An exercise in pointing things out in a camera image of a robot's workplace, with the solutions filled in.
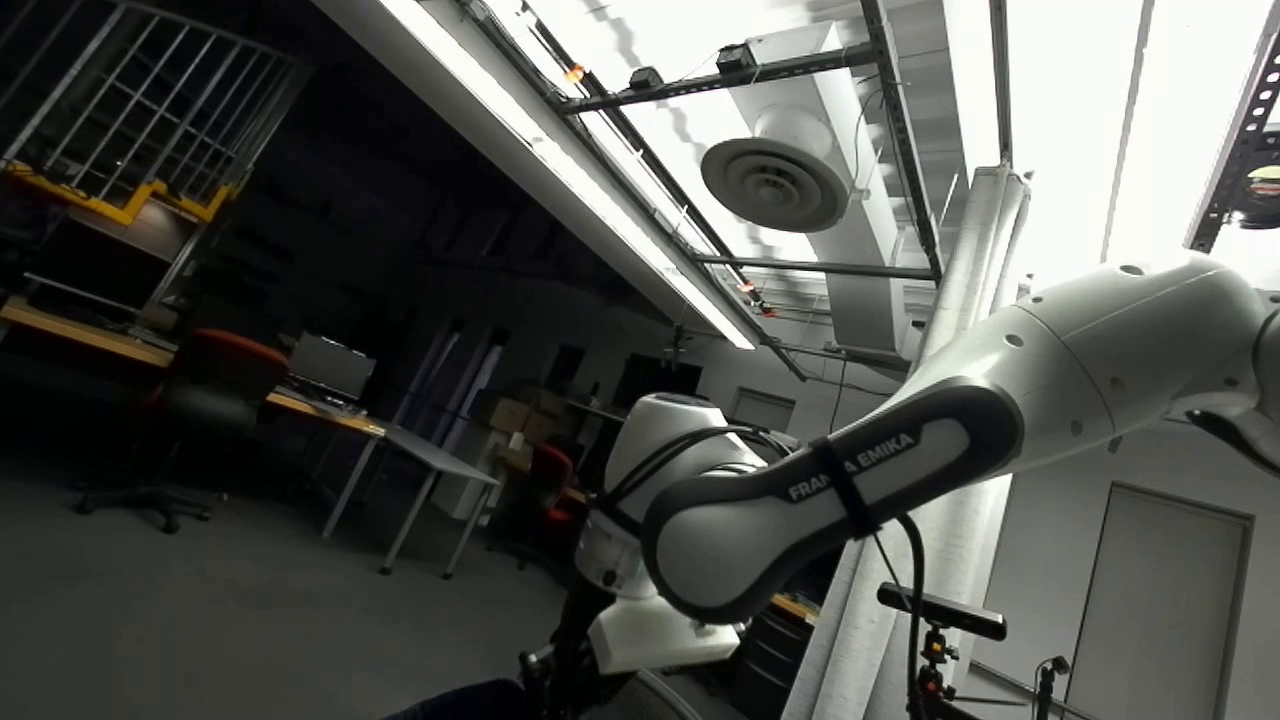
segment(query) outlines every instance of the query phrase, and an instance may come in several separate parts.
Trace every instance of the white wall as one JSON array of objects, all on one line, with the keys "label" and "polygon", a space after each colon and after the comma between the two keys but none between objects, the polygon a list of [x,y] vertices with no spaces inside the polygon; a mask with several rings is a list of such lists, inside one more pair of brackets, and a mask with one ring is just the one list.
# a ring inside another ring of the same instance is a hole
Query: white wall
[{"label": "white wall", "polygon": [[[569,282],[546,280],[493,280],[493,274],[468,274],[468,271],[441,271],[412,289],[419,301],[422,324],[448,324],[450,316],[471,328],[506,328],[506,353],[494,384],[505,379],[545,379],[559,344],[587,348],[582,367],[575,373],[575,388],[587,388],[598,379],[598,396],[609,400],[622,360],[632,353],[660,356],[671,341],[671,328],[640,316],[622,303],[604,303],[598,294],[587,294]],[[683,365],[698,365],[698,396],[726,407],[737,388],[754,388],[766,396],[795,400],[791,413],[791,436],[809,440],[818,436],[831,422],[837,407],[837,360],[804,360],[804,373],[816,379],[795,379],[766,348],[737,353],[723,341],[690,341],[681,356]],[[884,374],[849,367],[849,384],[861,384],[869,392],[849,388],[841,396],[837,422],[849,422],[853,414],[863,414],[877,407],[884,388],[891,388]]]},{"label": "white wall", "polygon": [[[1125,440],[1117,452],[1089,452],[1067,462],[1025,471],[1011,485],[997,579],[984,605],[1009,610],[1009,638],[981,638],[974,661],[1032,682],[1041,661],[1077,654],[1093,561],[1098,551],[1096,544],[1117,478],[1252,515],[1223,720],[1277,715],[1268,695],[1280,647],[1280,476],[1252,467],[1194,427],[1151,427]],[[981,679],[969,679],[962,691],[998,695]],[[981,709],[981,715],[1025,720],[1027,710]]]}]

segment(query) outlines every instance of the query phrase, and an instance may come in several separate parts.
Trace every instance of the wall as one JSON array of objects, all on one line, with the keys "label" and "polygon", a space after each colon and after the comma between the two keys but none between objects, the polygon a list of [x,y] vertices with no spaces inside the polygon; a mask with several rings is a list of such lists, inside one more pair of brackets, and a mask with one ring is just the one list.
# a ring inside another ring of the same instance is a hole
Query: wall
[{"label": "wall", "polygon": [[280,331],[365,341],[359,318],[380,308],[384,274],[415,236],[365,174],[320,156],[315,140],[280,133],[216,225],[191,301],[203,289],[263,310]]},{"label": "wall", "polygon": [[[1093,561],[1113,485],[1252,515],[1249,579],[1238,599],[1226,710],[1223,720],[1270,715],[1270,679],[1280,647],[1280,478],[1242,462],[1234,452],[1190,427],[1151,427],[1117,452],[1089,452],[1067,462],[1025,471],[1011,485],[1009,521],[986,589],[993,610],[1009,610],[1004,642],[974,642],[974,661],[1032,682],[1047,654],[1077,654],[1089,605]],[[1027,710],[981,709],[986,720],[1025,720]]]},{"label": "wall", "polygon": [[[621,367],[632,353],[660,356],[671,341],[665,318],[640,316],[622,303],[609,303],[592,290],[546,282],[546,280],[494,280],[468,271],[422,274],[415,289],[419,324],[464,318],[468,328],[506,328],[505,367],[494,388],[511,379],[545,379],[559,344],[581,344],[582,367],[575,373],[575,392],[598,384],[610,396]],[[766,396],[795,400],[791,422],[784,430],[809,440],[831,422],[837,407],[837,360],[804,360],[812,379],[795,379],[766,348],[737,353],[723,341],[690,341],[681,353],[683,365],[698,365],[698,396],[726,407],[737,388],[759,388]],[[845,373],[845,396],[837,422],[872,413],[891,379],[863,367]]]}]

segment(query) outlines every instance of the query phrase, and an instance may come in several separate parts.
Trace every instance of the red chair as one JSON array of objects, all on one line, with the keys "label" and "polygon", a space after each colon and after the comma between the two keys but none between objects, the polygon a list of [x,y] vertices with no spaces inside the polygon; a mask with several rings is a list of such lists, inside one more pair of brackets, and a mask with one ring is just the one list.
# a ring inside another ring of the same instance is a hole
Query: red chair
[{"label": "red chair", "polygon": [[569,488],[575,485],[571,456],[552,445],[536,445],[528,485],[536,490],[536,504],[523,515],[517,555],[546,555],[559,564],[571,551],[571,534],[581,524],[581,504],[569,495]]},{"label": "red chair", "polygon": [[161,388],[143,400],[149,427],[138,430],[135,461],[143,461],[143,440],[165,436],[161,471],[135,488],[83,490],[75,510],[138,509],[155,510],[165,530],[177,530],[177,515],[207,521],[207,504],[165,490],[178,452],[188,445],[253,440],[259,402],[282,373],[286,356],[259,341],[222,328],[191,328]]}]

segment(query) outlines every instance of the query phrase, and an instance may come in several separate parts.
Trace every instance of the robotic arm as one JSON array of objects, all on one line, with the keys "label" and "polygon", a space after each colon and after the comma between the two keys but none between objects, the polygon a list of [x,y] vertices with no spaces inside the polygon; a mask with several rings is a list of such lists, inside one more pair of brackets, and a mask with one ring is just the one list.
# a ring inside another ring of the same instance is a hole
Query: robotic arm
[{"label": "robotic arm", "polygon": [[621,594],[654,591],[697,621],[745,621],[824,546],[869,534],[973,478],[1047,462],[1161,414],[1258,414],[1280,407],[1277,308],[1210,258],[1098,266],[998,308],[872,414],[764,462],[708,402],[649,396],[609,462],[609,485],[671,440],[642,490],[595,515],[581,572]]}]

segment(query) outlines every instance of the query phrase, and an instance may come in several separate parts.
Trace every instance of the cable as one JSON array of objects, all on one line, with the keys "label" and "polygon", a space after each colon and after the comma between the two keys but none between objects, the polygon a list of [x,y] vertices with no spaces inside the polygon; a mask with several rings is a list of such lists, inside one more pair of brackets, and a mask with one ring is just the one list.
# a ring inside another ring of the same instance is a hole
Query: cable
[{"label": "cable", "polygon": [[916,647],[920,647],[920,609],[922,609],[922,534],[920,534],[910,515],[894,515],[894,524],[905,524],[909,544],[910,544],[909,715],[920,715],[922,710],[922,695],[920,695],[920,682],[916,682],[916,671],[920,671]]},{"label": "cable", "polygon": [[1252,461],[1255,467],[1280,476],[1280,462],[1268,461],[1234,422],[1208,414],[1208,413],[1189,413],[1190,427],[1208,430],[1210,440],[1226,445],[1232,452],[1238,452],[1242,461]]},{"label": "cable", "polygon": [[749,422],[723,422],[723,427],[697,427],[683,436],[671,436],[667,445],[660,445],[654,452],[649,452],[610,490],[604,490],[595,501],[595,509],[610,510],[622,495],[632,495],[642,478],[653,478],[667,461],[676,461],[681,452],[688,452],[690,445],[705,445],[711,436],[754,436],[754,427]]},{"label": "cable", "polygon": [[841,379],[837,379],[837,402],[831,402],[826,430],[837,427],[837,414],[841,414],[841,400],[845,400],[845,373],[849,373],[849,356],[841,356]]},{"label": "cable", "polygon": [[[916,527],[910,515],[894,515],[894,524],[905,524],[909,544],[910,544],[910,594],[905,594],[905,605],[910,610],[910,626],[909,626],[909,715],[916,715],[922,709],[920,682],[916,682],[916,676],[920,676],[920,654],[916,654],[916,647],[920,647],[920,609],[922,609],[922,541],[920,541],[920,527]],[[891,561],[884,551],[881,530],[872,534],[872,544],[877,544],[891,582],[905,589],[905,579],[894,575],[894,568],[891,568]]]}]

